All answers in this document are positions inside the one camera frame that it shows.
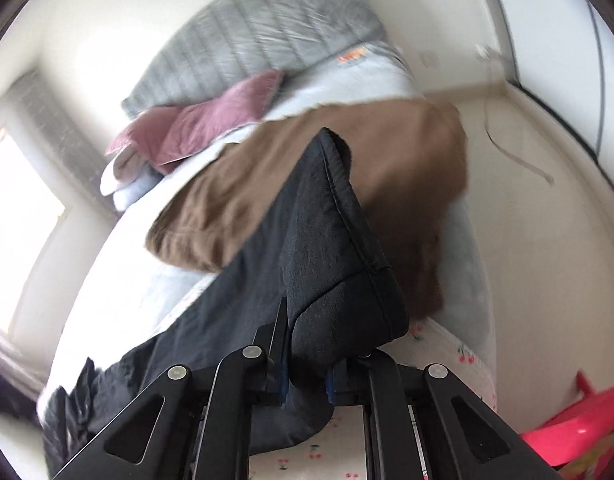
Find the black padded coat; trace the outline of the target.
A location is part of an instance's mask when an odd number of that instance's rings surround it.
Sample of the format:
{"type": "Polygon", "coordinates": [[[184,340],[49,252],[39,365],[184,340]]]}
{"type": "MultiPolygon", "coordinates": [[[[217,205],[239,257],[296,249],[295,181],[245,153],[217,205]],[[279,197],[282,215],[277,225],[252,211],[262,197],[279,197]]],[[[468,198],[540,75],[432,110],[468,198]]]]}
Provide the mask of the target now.
{"type": "Polygon", "coordinates": [[[362,255],[348,226],[333,240],[311,235],[288,206],[270,208],[240,252],[170,328],[106,370],[87,362],[72,390],[54,391],[42,417],[42,444],[59,471],[142,389],[168,367],[211,367],[254,339],[286,304],[291,340],[280,406],[255,408],[251,451],[304,442],[333,414],[329,369],[406,333],[408,313],[385,269],[362,255]]]}

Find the cherry print bed sheet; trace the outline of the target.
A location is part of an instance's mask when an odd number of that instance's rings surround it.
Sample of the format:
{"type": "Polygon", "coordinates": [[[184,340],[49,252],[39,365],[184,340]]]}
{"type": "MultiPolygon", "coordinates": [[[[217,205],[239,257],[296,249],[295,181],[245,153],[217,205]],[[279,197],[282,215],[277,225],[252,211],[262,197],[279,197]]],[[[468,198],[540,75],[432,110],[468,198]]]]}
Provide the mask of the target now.
{"type": "Polygon", "coordinates": [[[496,360],[482,358],[475,344],[426,318],[360,364],[368,386],[361,408],[336,408],[325,427],[307,441],[251,457],[249,478],[423,479],[406,374],[398,366],[409,365],[414,384],[421,385],[432,364],[444,367],[446,380],[461,379],[480,400],[496,407],[496,360]]]}

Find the red plastic stool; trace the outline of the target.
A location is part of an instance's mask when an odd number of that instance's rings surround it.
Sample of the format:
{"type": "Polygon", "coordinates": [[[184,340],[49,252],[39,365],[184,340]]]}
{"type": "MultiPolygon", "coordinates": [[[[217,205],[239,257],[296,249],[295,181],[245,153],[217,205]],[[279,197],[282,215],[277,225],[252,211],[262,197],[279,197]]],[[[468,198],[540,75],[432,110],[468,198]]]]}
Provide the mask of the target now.
{"type": "Polygon", "coordinates": [[[614,386],[598,391],[581,370],[581,398],[522,439],[562,479],[614,479],[614,386]]]}

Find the light blue folded blanket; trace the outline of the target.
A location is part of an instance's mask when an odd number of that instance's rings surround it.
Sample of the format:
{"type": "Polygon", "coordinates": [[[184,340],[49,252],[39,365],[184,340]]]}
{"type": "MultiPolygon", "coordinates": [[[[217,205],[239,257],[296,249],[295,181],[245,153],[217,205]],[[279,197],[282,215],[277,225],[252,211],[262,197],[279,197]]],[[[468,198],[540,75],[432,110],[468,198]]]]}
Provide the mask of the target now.
{"type": "Polygon", "coordinates": [[[142,166],[135,180],[128,183],[124,188],[112,194],[114,207],[119,212],[126,211],[137,200],[155,188],[164,176],[153,169],[149,164],[142,166]]]}

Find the white folded blanket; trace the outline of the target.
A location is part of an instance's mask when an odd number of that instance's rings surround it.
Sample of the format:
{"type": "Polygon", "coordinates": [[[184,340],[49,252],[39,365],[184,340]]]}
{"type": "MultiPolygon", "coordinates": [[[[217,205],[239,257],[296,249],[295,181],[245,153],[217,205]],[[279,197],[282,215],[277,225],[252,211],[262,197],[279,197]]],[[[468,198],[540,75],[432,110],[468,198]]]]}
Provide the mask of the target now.
{"type": "Polygon", "coordinates": [[[102,196],[110,196],[134,182],[147,161],[132,145],[121,148],[104,168],[100,180],[102,196]]]}

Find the brown garment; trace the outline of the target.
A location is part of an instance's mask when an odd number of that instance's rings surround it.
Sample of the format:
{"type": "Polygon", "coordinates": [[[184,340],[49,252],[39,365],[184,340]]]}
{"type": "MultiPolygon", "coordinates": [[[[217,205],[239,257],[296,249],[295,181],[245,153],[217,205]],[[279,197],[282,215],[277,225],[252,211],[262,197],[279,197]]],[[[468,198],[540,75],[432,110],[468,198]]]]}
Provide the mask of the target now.
{"type": "Polygon", "coordinates": [[[311,235],[333,240],[336,223],[348,226],[412,318],[424,318],[444,304],[443,222],[466,181],[466,134],[453,105],[319,105],[222,148],[158,214],[146,246],[172,266],[218,272],[270,208],[288,206],[311,235]]]}

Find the window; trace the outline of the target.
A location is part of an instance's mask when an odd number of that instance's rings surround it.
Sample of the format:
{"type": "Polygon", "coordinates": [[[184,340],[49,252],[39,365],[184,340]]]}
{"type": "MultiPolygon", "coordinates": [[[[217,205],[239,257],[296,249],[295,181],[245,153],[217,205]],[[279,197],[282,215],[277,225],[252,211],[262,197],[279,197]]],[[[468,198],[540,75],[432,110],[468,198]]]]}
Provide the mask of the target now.
{"type": "Polygon", "coordinates": [[[13,136],[0,129],[0,333],[10,330],[36,261],[64,214],[13,136]]]}

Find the pink velvet pillow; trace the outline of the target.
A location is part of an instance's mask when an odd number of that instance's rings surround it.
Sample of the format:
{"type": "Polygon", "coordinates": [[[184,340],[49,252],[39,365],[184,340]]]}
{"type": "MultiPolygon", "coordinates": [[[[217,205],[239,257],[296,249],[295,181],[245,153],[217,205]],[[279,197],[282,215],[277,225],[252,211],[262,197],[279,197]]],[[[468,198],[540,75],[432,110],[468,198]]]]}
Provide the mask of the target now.
{"type": "Polygon", "coordinates": [[[265,70],[244,79],[216,99],[182,106],[157,106],[141,113],[108,146],[112,155],[131,146],[161,174],[200,153],[222,134],[257,124],[271,107],[284,74],[265,70]]]}

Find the grey padded headboard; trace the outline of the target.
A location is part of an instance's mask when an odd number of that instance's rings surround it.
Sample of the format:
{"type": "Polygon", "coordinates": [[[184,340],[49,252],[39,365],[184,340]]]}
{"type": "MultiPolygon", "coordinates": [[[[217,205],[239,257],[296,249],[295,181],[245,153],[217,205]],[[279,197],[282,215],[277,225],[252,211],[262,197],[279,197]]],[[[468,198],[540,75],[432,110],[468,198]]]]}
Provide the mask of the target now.
{"type": "Polygon", "coordinates": [[[298,74],[385,35],[369,0],[213,0],[155,55],[122,107],[135,118],[215,99],[265,70],[298,74]]]}

